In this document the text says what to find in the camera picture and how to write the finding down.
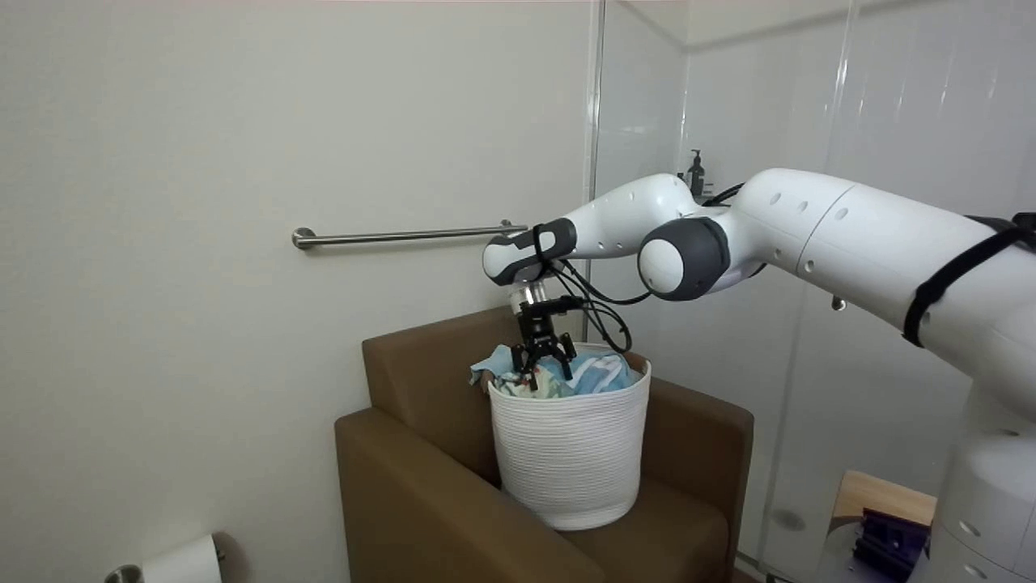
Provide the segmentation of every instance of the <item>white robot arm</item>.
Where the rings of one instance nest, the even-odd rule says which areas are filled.
[[[776,267],[902,327],[905,341],[970,376],[979,393],[1030,426],[1009,434],[1025,446],[980,434],[961,446],[954,468],[966,468],[958,473],[969,473],[970,487],[947,481],[936,525],[951,533],[946,538],[961,541],[966,553],[993,556],[987,571],[1036,580],[1036,561],[1034,571],[1021,568],[1022,547],[1036,550],[1036,483],[1021,483],[1036,476],[1036,253],[1014,246],[1025,233],[1034,246],[1034,224],[997,233],[989,224],[812,172],[762,172],[728,209],[702,209],[680,179],[653,174],[559,221],[493,241],[487,274],[498,284],[534,281],[551,258],[637,253],[647,292],[691,300]],[[1034,473],[980,470],[1005,452],[1034,452],[1014,457]],[[970,488],[997,495],[969,506]],[[1006,506],[1034,515],[1034,525],[1006,538],[1009,550],[1000,550],[1005,538],[993,550],[984,547],[989,541],[970,541],[997,533],[987,508]],[[946,556],[931,550],[931,564],[943,564],[930,568],[925,580],[951,574]]]

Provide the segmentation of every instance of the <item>brown chair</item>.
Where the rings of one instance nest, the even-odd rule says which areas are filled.
[[[551,533],[498,488],[469,365],[519,345],[507,308],[364,345],[373,407],[335,422],[354,583],[728,583],[750,414],[650,381],[635,508]]]

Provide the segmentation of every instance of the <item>white wall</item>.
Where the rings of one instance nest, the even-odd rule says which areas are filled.
[[[1036,204],[1036,4],[786,9],[786,24],[686,45],[678,156],[702,148],[719,187],[797,167],[961,214]],[[866,313],[836,313],[830,296],[765,271],[695,306],[653,306],[641,341],[659,376],[757,414],[740,550],[775,571],[815,574],[843,470],[938,488],[969,381]]]
[[[0,580],[201,533],[347,580],[358,341],[505,300],[478,246],[316,231],[555,218],[589,191],[589,4],[0,0]]]

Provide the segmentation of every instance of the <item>chair armrest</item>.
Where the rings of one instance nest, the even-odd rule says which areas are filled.
[[[356,583],[598,583],[601,571],[505,493],[381,412],[335,422]]]
[[[650,381],[643,473],[716,506],[733,529],[733,556],[739,550],[750,434],[753,419],[743,407],[668,378]]]

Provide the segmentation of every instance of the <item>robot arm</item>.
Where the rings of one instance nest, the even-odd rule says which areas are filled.
[[[832,174],[762,172],[733,209],[702,209],[669,174],[630,183],[545,227],[487,246],[498,284],[551,258],[635,256],[656,297],[691,300],[762,267],[801,274],[902,327],[919,290],[993,231]],[[1036,419],[1036,256],[1005,249],[915,319],[915,345]]]

